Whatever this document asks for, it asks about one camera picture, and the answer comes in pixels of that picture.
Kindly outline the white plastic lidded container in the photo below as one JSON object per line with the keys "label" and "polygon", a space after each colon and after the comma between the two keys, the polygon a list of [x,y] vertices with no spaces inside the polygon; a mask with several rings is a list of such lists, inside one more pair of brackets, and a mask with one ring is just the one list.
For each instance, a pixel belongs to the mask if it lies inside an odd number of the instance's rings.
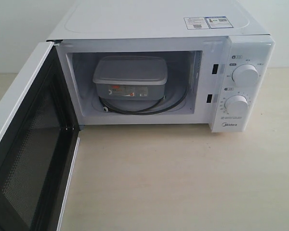
{"label": "white plastic lidded container", "polygon": [[153,56],[107,56],[94,72],[93,83],[103,99],[154,101],[164,97],[167,63]]}

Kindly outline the white microwave door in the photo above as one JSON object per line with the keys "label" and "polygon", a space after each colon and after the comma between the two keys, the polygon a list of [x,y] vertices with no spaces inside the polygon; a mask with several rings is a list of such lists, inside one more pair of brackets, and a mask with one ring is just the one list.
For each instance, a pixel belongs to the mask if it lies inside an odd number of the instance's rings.
{"label": "white microwave door", "polygon": [[0,101],[0,231],[61,227],[79,123],[58,46],[38,44]]}

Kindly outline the white microwave oven body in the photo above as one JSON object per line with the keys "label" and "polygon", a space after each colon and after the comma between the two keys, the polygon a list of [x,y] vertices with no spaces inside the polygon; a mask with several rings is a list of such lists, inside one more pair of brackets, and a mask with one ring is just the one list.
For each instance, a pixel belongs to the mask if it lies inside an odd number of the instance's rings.
{"label": "white microwave oven body", "polygon": [[[185,17],[226,16],[233,28],[188,30]],[[49,35],[80,125],[207,124],[212,132],[242,132],[260,90],[275,42],[236,0],[81,0]],[[185,100],[156,115],[101,110],[93,75],[107,56],[153,56],[167,63],[167,84],[189,86]],[[233,71],[253,65],[259,77],[239,87]],[[249,109],[230,115],[225,101],[241,95]]]}

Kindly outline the glass turntable plate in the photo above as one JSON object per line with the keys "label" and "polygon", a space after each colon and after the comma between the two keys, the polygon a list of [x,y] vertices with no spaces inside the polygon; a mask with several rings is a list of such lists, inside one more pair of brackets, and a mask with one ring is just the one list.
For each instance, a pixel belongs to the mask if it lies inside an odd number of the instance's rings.
{"label": "glass turntable plate", "polygon": [[105,113],[123,115],[156,115],[172,111],[178,107],[188,95],[189,86],[186,84],[167,84],[165,94],[158,100],[131,101],[98,98],[101,110]]}

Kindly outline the lower white timer knob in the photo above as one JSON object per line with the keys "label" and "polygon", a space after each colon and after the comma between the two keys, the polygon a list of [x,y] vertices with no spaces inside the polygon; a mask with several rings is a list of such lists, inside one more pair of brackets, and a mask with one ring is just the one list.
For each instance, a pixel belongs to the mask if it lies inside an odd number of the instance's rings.
{"label": "lower white timer knob", "polygon": [[225,101],[224,106],[230,115],[244,115],[249,109],[247,99],[241,95],[230,97]]}

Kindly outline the upper white control knob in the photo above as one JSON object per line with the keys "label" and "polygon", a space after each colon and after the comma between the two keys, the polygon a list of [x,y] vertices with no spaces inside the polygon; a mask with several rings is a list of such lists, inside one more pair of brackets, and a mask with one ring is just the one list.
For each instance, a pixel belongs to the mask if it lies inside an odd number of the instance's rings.
{"label": "upper white control knob", "polygon": [[239,87],[252,86],[258,80],[259,73],[251,64],[243,64],[232,73],[232,79]]}

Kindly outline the blue white label sticker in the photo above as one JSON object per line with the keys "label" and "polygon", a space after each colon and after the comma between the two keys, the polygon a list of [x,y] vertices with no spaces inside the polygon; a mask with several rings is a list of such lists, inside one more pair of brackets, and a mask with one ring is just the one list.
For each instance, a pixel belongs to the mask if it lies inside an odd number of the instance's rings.
{"label": "blue white label sticker", "polygon": [[188,30],[233,28],[226,16],[185,17]]}

